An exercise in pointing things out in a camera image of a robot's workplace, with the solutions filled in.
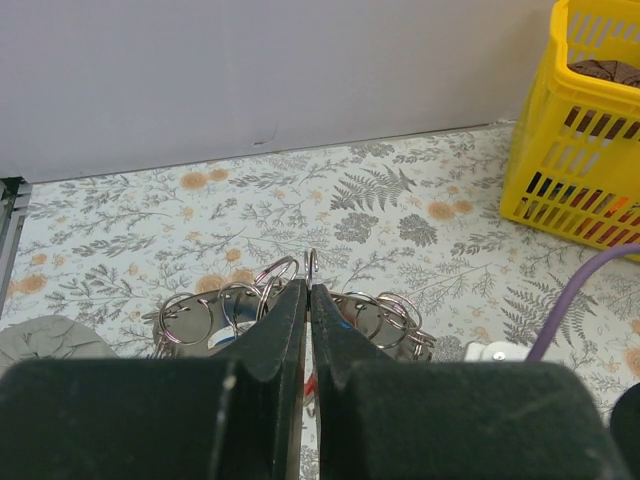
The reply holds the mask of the floral patterned table mat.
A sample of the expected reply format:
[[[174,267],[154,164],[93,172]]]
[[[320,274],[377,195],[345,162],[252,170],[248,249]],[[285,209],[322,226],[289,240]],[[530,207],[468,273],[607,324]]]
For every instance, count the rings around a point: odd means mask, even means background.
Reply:
[[[406,363],[545,362],[581,381],[633,316],[639,241],[500,213],[500,127],[58,182],[33,192],[2,325],[59,315],[116,358],[209,358],[293,281]]]

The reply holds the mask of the yellow plastic shopping basket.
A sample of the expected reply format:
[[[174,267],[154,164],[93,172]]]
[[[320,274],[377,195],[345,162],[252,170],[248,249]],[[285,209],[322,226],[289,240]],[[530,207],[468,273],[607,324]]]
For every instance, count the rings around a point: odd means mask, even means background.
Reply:
[[[639,91],[570,70],[639,65],[636,1],[558,1],[514,128],[500,213],[601,250],[639,241]]]

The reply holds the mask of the brown round bread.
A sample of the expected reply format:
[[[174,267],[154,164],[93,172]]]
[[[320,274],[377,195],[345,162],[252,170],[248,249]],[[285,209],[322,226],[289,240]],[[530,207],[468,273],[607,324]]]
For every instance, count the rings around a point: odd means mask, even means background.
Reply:
[[[568,65],[574,73],[626,85],[634,88],[640,86],[638,68],[617,60],[586,59]]]

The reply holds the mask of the red key tag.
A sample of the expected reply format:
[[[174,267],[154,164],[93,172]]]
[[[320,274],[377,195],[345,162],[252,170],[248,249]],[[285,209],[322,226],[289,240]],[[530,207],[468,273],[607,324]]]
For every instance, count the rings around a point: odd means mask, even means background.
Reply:
[[[317,388],[317,375],[312,373],[304,384],[304,397],[313,397]]]

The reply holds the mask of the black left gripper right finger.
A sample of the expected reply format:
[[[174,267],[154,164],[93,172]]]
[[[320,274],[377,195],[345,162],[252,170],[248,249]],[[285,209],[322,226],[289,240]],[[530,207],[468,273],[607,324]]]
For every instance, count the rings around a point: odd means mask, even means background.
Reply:
[[[310,293],[324,479],[626,479],[582,382],[555,363],[406,363]]]

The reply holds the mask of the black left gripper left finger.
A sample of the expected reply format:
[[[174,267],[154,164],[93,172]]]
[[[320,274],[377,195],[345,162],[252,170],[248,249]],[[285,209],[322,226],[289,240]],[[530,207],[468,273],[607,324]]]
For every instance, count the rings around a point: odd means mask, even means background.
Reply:
[[[1,380],[5,479],[295,479],[306,286],[209,358],[29,360]]]

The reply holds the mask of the blue key tag with label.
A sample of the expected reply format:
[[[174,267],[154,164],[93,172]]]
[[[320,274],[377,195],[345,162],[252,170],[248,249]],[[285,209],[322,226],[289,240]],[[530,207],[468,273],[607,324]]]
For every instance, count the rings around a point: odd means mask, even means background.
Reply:
[[[238,323],[236,327],[233,325],[227,325],[217,330],[209,337],[207,341],[207,348],[209,350],[213,350],[218,347],[224,347],[226,344],[233,342],[236,338],[243,335],[254,325],[255,321],[241,322]]]

